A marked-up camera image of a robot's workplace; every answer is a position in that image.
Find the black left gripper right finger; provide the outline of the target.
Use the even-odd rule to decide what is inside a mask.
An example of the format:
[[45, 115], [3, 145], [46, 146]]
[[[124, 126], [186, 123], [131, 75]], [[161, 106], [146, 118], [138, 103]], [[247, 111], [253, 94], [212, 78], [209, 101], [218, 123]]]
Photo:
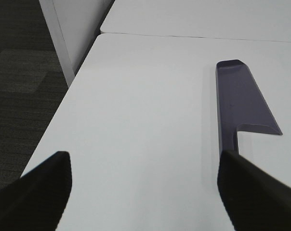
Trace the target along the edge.
[[291, 188], [237, 152], [222, 152], [217, 185], [235, 230], [291, 231]]

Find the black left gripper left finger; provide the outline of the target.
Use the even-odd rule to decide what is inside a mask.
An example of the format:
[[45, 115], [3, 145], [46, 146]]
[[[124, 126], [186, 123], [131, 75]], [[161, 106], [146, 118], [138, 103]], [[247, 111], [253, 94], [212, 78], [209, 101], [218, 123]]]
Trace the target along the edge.
[[0, 189], [0, 231], [54, 231], [72, 189], [70, 155], [51, 155]]

